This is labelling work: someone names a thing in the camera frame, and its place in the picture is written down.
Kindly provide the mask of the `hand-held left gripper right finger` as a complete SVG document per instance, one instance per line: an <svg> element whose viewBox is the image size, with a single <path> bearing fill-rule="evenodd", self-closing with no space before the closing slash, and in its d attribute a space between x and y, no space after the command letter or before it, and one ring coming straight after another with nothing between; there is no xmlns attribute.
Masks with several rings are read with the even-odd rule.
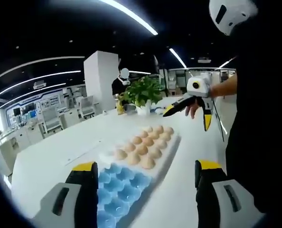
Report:
<svg viewBox="0 0 282 228"><path fill-rule="evenodd" d="M195 161L199 228L253 228L264 217L254 198L214 161Z"/></svg>

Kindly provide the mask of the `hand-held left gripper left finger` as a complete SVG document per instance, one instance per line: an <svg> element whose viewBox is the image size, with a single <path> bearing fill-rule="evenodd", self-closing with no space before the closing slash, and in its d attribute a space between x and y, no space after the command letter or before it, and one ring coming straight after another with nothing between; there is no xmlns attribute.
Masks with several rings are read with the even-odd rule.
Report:
<svg viewBox="0 0 282 228"><path fill-rule="evenodd" d="M81 163L65 182L56 184L40 201L33 218L36 228L96 228L98 210L98 166Z"/></svg>

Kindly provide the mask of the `person's right hand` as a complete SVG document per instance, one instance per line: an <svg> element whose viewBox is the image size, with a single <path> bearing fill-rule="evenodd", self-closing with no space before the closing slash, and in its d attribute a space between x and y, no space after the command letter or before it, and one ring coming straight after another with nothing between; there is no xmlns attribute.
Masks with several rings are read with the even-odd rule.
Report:
<svg viewBox="0 0 282 228"><path fill-rule="evenodd" d="M211 98L216 98L219 96L224 96L225 95L225 89L224 86L222 85L222 83L217 84L217 85L212 85L210 87L209 90L209 96ZM194 119L196 110L199 108L200 106L197 104L197 102L195 102L194 104L186 107L185 109L185 116L190 115L192 119Z"/></svg>

